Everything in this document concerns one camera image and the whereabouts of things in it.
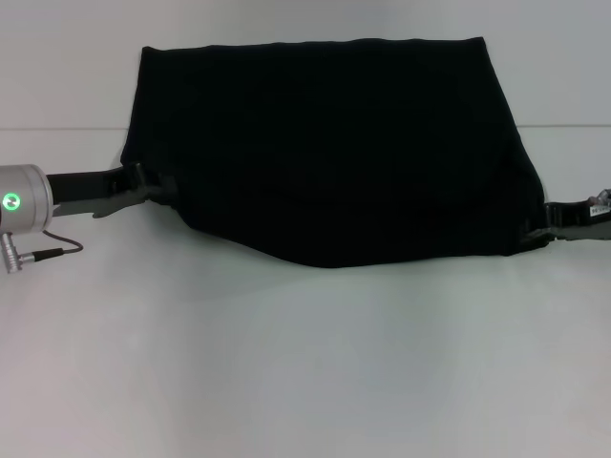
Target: silver metal connector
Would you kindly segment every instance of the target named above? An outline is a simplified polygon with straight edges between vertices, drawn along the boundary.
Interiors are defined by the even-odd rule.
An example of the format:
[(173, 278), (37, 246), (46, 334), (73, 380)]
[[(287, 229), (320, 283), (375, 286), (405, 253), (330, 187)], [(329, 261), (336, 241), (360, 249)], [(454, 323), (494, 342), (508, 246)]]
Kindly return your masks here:
[(7, 266), (7, 272), (14, 274), (21, 270), (23, 261), (17, 253), (17, 247), (12, 242), (12, 234), (5, 233), (0, 236), (0, 245), (2, 246), (2, 257)]

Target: black cable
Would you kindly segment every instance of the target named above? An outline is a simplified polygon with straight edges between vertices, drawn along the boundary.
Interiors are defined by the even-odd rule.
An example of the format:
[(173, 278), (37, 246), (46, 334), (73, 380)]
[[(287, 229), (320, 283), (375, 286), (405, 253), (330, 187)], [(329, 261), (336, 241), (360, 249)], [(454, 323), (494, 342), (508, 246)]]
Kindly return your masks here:
[(78, 243), (77, 241), (66, 239), (64, 237), (59, 237), (56, 234), (52, 234), (49, 231), (42, 231), (42, 233), (45, 236), (47, 236), (47, 237), (51, 237), (52, 239), (63, 241), (65, 243), (69, 243), (70, 245), (74, 245), (76, 247), (76, 248), (73, 248), (71, 250), (62, 250), (64, 255), (70, 255), (72, 253), (78, 253), (79, 251), (83, 251), (85, 249), (85, 247), (83, 245), (81, 245), (80, 243)]

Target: white wall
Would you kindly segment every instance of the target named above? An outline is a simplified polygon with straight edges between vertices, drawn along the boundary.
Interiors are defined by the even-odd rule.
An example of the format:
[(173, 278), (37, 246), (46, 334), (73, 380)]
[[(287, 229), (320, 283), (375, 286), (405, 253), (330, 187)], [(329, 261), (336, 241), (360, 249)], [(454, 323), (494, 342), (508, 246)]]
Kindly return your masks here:
[[(484, 35), (548, 195), (609, 185), (602, 0), (0, 0), (0, 163), (108, 168), (141, 47)], [(0, 276), (0, 457), (604, 457), (606, 243), (321, 271), (146, 204)], [(55, 247), (18, 239), (24, 251)]]

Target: black cloth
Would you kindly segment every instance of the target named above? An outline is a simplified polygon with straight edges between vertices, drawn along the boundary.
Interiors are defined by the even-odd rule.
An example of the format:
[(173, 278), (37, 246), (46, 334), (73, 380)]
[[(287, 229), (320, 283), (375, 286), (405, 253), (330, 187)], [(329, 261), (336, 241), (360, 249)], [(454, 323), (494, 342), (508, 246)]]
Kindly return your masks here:
[(125, 163), (192, 228), (322, 267), (512, 255), (543, 191), (482, 38), (145, 48)]

